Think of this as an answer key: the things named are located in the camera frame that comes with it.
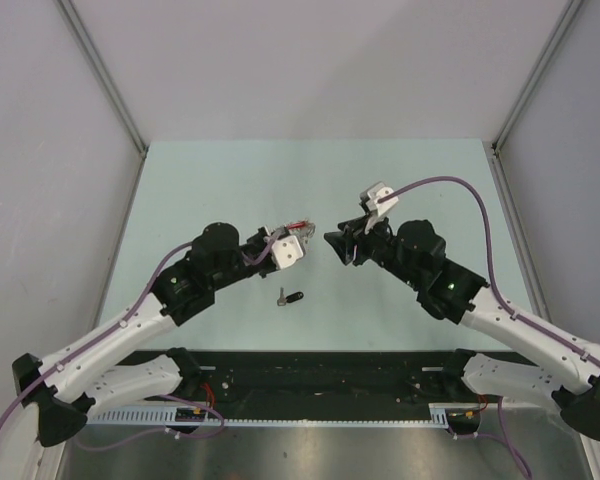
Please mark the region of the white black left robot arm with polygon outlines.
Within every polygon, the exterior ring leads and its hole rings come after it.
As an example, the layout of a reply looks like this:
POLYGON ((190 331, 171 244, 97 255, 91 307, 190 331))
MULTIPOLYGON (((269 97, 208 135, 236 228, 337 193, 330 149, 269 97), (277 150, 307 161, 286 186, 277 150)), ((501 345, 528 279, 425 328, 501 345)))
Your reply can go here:
POLYGON ((123 366, 145 342, 169 333, 214 305, 218 291, 253 276, 267 277, 305 256, 305 235, 290 225, 261 227, 246 241, 231 224, 216 222, 171 250, 137 300, 81 339, 39 359, 24 354, 12 364, 23 408, 16 422, 33 428, 44 448, 76 436, 94 416, 151 397, 194 397, 202 370, 183 348, 123 366))

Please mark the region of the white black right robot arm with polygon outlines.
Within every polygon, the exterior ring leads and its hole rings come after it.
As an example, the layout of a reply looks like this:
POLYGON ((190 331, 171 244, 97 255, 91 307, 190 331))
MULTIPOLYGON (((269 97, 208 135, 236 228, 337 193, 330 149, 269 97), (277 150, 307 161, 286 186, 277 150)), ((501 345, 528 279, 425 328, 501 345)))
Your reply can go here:
POLYGON ((437 320, 483 333, 525 358, 525 363, 456 354, 441 376, 453 401, 471 394, 518 399, 558 414, 578 433, 600 442, 600 344, 579 339, 505 299, 494 283, 450 260, 446 242, 427 220, 403 223, 397 231, 382 220, 372 228, 364 217, 342 222, 325 241, 340 261, 372 261, 416 293, 437 320))

